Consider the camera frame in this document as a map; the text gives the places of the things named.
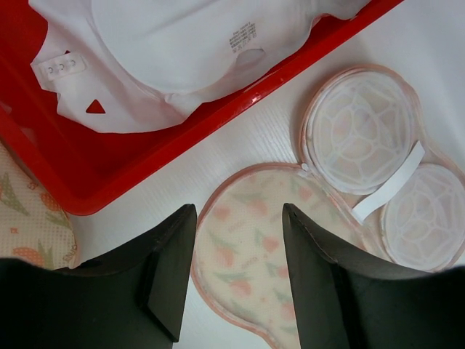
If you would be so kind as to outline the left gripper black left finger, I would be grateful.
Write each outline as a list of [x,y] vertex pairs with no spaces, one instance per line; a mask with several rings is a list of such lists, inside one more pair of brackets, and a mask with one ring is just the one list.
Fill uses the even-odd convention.
[[192,204],[74,269],[1,260],[3,348],[171,348],[193,256]]

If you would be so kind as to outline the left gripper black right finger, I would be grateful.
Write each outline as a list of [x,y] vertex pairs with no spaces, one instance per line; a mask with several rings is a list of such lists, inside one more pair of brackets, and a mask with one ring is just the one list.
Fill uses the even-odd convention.
[[462,348],[464,268],[396,265],[283,206],[283,237],[303,348]]

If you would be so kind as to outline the pink floral laundry bag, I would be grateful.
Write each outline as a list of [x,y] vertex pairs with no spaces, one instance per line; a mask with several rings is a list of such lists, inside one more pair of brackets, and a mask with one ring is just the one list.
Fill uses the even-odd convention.
[[1,146],[1,257],[74,268],[78,246],[65,211]]
[[303,348],[285,204],[387,262],[427,273],[459,267],[464,173],[429,140],[400,75],[359,65],[329,79],[303,115],[299,158],[240,170],[203,208],[191,276],[217,315],[272,348]]

